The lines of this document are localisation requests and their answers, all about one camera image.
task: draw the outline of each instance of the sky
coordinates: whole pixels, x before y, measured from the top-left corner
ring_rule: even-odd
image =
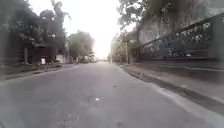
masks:
[[[119,27],[117,19],[119,14],[116,7],[118,0],[60,0],[62,10],[68,12],[72,20],[66,19],[64,28],[68,34],[78,30],[89,32],[95,39],[94,52],[96,57],[105,58],[110,52],[112,38]],[[53,10],[51,0],[29,0],[33,11]]]

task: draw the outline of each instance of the asphalt road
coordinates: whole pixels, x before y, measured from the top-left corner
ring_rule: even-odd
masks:
[[[0,128],[222,128],[224,118],[108,63],[0,82]]]

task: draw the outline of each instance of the curb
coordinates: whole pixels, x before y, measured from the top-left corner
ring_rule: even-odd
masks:
[[[224,103],[222,103],[222,102],[219,102],[211,97],[202,95],[198,92],[177,86],[174,83],[170,83],[170,82],[161,80],[161,79],[157,78],[156,76],[152,77],[152,76],[146,75],[142,72],[131,70],[130,68],[127,68],[126,66],[122,66],[121,68],[125,72],[130,74],[131,76],[134,76],[134,77],[141,79],[145,82],[153,82],[157,86],[160,86],[161,88],[165,88],[167,90],[175,92],[175,93],[177,93],[177,94],[179,94],[179,95],[181,95],[199,105],[202,105],[202,106],[224,116]]]
[[[0,78],[0,81],[10,80],[10,79],[14,79],[14,78],[20,78],[20,77],[25,77],[25,76],[30,76],[30,75],[36,75],[36,74],[41,74],[41,73],[51,72],[51,71],[56,71],[56,70],[61,70],[61,69],[63,69],[63,68],[54,68],[54,69],[48,69],[48,70],[43,70],[43,71],[27,72],[27,73],[18,74],[15,76],[6,76],[4,78]]]

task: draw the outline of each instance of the tree canopy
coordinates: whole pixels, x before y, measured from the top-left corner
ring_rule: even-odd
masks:
[[[23,58],[24,48],[29,55],[48,56],[54,60],[57,53],[65,51],[65,16],[61,2],[52,1],[54,10],[44,10],[38,16],[26,0],[3,0],[0,5],[1,55]],[[47,52],[35,48],[47,48]]]
[[[141,24],[144,19],[150,19],[158,17],[162,22],[168,21],[174,22],[179,12],[187,10],[194,5],[198,5],[198,15],[204,15],[206,13],[205,7],[202,4],[198,4],[197,0],[119,0],[120,6],[118,12],[120,18],[118,20],[121,30],[129,26],[132,23]]]
[[[94,39],[87,32],[78,31],[68,37],[71,56],[88,56],[93,54]]]

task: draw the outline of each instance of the wall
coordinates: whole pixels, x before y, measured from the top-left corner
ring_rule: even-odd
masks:
[[[146,20],[139,32],[141,44],[167,35],[180,28],[204,20],[224,12],[223,0],[181,0],[178,4],[178,13],[167,13],[164,17],[153,17]]]

